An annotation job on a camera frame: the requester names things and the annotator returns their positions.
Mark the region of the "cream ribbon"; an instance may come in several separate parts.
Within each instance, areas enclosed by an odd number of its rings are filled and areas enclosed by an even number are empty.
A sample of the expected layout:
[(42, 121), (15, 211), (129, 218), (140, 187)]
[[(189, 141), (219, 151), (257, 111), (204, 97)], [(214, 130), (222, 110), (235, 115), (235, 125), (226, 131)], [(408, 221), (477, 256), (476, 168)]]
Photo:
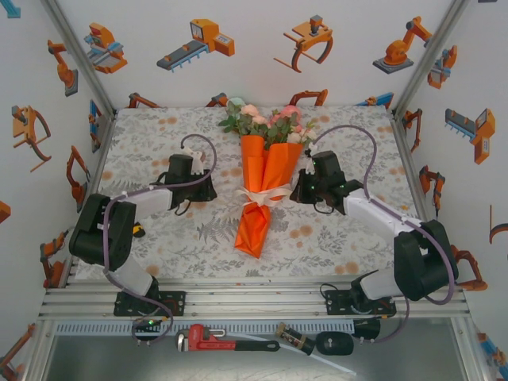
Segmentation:
[(260, 192), (254, 192), (247, 190), (244, 187), (236, 189), (233, 194), (236, 197), (245, 196), (247, 201), (242, 206), (248, 206), (255, 204), (258, 207), (267, 206), (273, 207), (279, 204), (285, 197), (290, 196), (292, 193), (291, 185), (289, 183), (279, 187), (271, 188), (268, 190), (262, 190)]

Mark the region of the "orange wrapping paper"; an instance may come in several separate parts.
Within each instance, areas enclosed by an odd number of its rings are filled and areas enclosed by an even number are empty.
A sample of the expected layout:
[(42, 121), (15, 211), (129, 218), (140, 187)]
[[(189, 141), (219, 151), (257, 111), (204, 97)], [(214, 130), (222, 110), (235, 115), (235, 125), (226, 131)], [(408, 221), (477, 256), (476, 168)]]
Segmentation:
[[(291, 177), (301, 155), (300, 144), (278, 143), (264, 149), (264, 139), (257, 135), (241, 138), (244, 185), (249, 191), (260, 192), (284, 184)], [(255, 204), (243, 206), (235, 248), (260, 258), (271, 225), (271, 208)]]

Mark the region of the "peach fake flower spray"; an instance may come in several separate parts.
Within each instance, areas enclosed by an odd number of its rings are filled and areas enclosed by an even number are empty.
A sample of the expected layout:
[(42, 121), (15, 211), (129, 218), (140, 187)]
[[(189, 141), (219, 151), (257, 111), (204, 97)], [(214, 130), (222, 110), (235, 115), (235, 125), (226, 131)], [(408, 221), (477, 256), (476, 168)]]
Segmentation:
[(240, 135), (257, 135), (266, 137), (269, 130), (269, 122), (259, 110), (252, 104), (243, 106), (240, 111), (239, 132)]

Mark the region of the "floral print tablecloth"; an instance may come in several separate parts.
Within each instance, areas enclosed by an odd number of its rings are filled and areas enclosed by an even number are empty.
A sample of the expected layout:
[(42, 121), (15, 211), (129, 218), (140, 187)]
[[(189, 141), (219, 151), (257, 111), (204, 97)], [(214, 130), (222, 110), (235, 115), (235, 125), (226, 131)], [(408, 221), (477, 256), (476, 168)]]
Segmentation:
[[(145, 218), (146, 235), (133, 241), (133, 258), (158, 279), (356, 275), (390, 268), (390, 245), (366, 225), (339, 213), (321, 214), (312, 205), (284, 200), (271, 212), (260, 258), (237, 250), (234, 241), (243, 197), (239, 137), (224, 133), (220, 108), (125, 109), (116, 125), (101, 194), (146, 187), (167, 170), (181, 145), (199, 150), (213, 169), (217, 197), (185, 202), (178, 211)], [(337, 154), (348, 179), (368, 181), (368, 191), (403, 214), (416, 216), (414, 200), (391, 115), (378, 106), (305, 106), (319, 151)]]

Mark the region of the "small circuit board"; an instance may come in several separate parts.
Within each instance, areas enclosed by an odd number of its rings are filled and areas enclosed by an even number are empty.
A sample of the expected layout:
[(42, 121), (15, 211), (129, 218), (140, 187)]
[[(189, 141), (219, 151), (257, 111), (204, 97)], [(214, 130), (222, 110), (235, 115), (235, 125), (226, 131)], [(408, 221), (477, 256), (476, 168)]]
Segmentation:
[(131, 332), (136, 339), (148, 341), (160, 335), (161, 325), (161, 320), (156, 320), (153, 318), (137, 319), (132, 324)]

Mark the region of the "red pipe wrench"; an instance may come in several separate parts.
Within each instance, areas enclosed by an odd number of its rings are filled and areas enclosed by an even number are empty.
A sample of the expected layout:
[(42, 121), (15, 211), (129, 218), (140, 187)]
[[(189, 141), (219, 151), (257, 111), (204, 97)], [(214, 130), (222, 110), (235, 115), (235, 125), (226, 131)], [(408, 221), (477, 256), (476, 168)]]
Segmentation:
[(175, 336), (179, 352), (234, 351), (234, 352), (277, 352), (278, 341), (225, 340), (224, 329), (213, 329), (202, 324), (193, 324), (178, 331)]

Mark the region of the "brass and black cylinder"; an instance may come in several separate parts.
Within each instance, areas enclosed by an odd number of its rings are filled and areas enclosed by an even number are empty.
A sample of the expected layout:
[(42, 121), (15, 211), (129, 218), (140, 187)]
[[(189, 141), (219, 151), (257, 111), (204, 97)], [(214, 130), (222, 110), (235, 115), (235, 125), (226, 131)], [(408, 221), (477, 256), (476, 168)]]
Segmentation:
[(308, 336), (298, 332), (295, 329), (292, 329), (289, 325), (280, 322), (277, 330), (275, 331), (275, 335), (289, 344), (293, 345), (299, 351), (305, 353), (310, 356), (315, 348), (315, 341)]

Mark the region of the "black oval plastic object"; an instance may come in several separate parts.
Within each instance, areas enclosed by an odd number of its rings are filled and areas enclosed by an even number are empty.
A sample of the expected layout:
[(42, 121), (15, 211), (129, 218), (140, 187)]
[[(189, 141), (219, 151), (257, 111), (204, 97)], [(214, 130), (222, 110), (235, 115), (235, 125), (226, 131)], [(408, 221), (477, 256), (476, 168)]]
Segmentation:
[(325, 331), (316, 338), (316, 349), (325, 356), (349, 356), (354, 350), (352, 337), (338, 331)]

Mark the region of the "white plastic strip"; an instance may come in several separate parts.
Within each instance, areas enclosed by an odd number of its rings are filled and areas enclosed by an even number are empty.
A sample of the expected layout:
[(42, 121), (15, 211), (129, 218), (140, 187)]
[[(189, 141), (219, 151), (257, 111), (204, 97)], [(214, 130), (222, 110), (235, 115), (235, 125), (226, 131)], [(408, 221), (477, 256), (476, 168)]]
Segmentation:
[(351, 369), (349, 369), (349, 368), (346, 368), (346, 367), (344, 367), (344, 366), (341, 366), (341, 365), (339, 365), (339, 364), (335, 364), (334, 362), (332, 362), (332, 361), (330, 361), (330, 360), (326, 360), (326, 359), (325, 359), (325, 358), (323, 358), (323, 357), (320, 357), (320, 356), (317, 356), (317, 355), (314, 355), (314, 354), (307, 355), (307, 354), (305, 354), (304, 352), (302, 352), (302, 351), (298, 350), (297, 348), (294, 348), (294, 347), (292, 347), (292, 346), (290, 346), (290, 345), (287, 345), (287, 344), (280, 344), (279, 346), (280, 346), (281, 348), (284, 348), (284, 349), (289, 350), (289, 351), (291, 351), (291, 352), (297, 353), (297, 354), (299, 354), (299, 355), (303, 355), (303, 356), (304, 356), (305, 358), (307, 358), (307, 359), (312, 359), (312, 360), (315, 360), (315, 361), (317, 361), (317, 362), (319, 362), (319, 363), (322, 363), (322, 364), (328, 365), (328, 366), (330, 366), (330, 367), (332, 367), (332, 368), (335, 368), (335, 369), (337, 369), (338, 371), (341, 371), (341, 372), (346, 373), (346, 374), (348, 374), (348, 375), (356, 376), (356, 372), (355, 372), (355, 371), (353, 371), (353, 370), (351, 370)]

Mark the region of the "aluminium side rail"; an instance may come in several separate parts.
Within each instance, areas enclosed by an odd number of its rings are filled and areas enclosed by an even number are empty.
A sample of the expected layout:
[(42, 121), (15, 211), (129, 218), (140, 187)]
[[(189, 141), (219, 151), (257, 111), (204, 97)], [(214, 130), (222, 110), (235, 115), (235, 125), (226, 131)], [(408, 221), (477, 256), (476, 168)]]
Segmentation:
[(425, 210), (410, 147), (402, 122), (393, 120), (394, 134), (411, 195), (416, 208), (415, 222), (405, 221), (410, 230), (394, 239), (394, 277), (403, 294), (411, 300), (428, 298), (434, 291), (448, 287), (454, 291), (458, 270), (445, 227)]
[[(99, 149), (98, 153), (98, 162), (92, 174), (89, 190), (87, 192), (85, 200), (87, 200), (93, 193), (96, 193), (98, 190), (98, 186), (100, 185), (102, 173), (106, 162), (106, 157), (109, 151), (110, 142), (113, 136), (117, 120), (117, 115), (118, 111), (114, 110), (113, 116), (106, 123), (106, 130), (103, 136), (102, 147)], [(68, 285), (69, 278), (71, 278), (75, 274), (75, 268), (80, 261), (78, 257), (73, 256), (70, 252), (66, 252), (64, 259), (65, 263), (62, 275), (60, 277), (58, 288), (65, 288)]]

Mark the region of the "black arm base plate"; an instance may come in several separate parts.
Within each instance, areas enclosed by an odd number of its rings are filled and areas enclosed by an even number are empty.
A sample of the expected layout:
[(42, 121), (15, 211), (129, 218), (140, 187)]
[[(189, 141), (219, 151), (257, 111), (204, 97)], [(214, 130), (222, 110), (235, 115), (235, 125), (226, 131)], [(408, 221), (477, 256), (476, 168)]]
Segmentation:
[(397, 313), (396, 305), (390, 298), (370, 300), (347, 290), (325, 291), (325, 306), (328, 315), (391, 317)]
[[(157, 301), (169, 308), (174, 316), (183, 316), (186, 304), (185, 291), (159, 291)], [(113, 315), (115, 317), (139, 317), (152, 314), (153, 316), (167, 316), (158, 306), (126, 294), (117, 293)]]

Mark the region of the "aluminium rail deck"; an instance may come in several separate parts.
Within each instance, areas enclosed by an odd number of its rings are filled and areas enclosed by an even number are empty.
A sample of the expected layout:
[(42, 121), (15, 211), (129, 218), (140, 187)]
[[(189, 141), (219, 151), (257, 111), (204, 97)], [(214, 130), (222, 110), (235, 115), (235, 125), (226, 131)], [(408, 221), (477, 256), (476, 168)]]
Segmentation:
[[(328, 318), (320, 282), (290, 283), (249, 279), (245, 283), (163, 282), (164, 291), (185, 291), (183, 316), (188, 320), (254, 320)], [(73, 282), (44, 296), (38, 318), (112, 318), (116, 290), (105, 283)]]

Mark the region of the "aluminium frame post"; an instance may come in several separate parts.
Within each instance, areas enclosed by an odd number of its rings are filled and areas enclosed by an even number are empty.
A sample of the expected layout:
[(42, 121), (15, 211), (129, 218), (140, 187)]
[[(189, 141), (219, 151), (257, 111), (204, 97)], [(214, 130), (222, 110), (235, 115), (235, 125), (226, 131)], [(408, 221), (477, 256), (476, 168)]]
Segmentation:
[(106, 93), (104, 86), (101, 84), (98, 76), (95, 74), (95, 70), (87, 59), (87, 54), (79, 43), (71, 23), (68, 21), (67, 17), (62, 11), (60, 4), (57, 0), (40, 0), (40, 2), (44, 7), (47, 15), (50, 17), (60, 37), (62, 38), (67, 50), (75, 60), (78, 69), (84, 76), (84, 79), (91, 88), (94, 96), (97, 98), (100, 105), (103, 106), (102, 111), (106, 114), (107, 117), (113, 119), (116, 115), (114, 105)]
[(491, 381), (475, 324), (469, 317), (452, 317), (451, 324), (466, 381)]
[(469, 6), (471, 0), (452, 0), (446, 10), (436, 32), (433, 34), (425, 53), (418, 62), (410, 81), (400, 95), (398, 103), (394, 108), (394, 119), (400, 120), (405, 114), (410, 102), (418, 92), (420, 85), (424, 82), (426, 75), (430, 72), (437, 55), (444, 48), (445, 42), (451, 35), (462, 14)]
[(34, 337), (29, 342), (21, 381), (43, 381), (52, 350), (55, 329), (56, 324), (53, 321), (44, 320), (36, 323)]

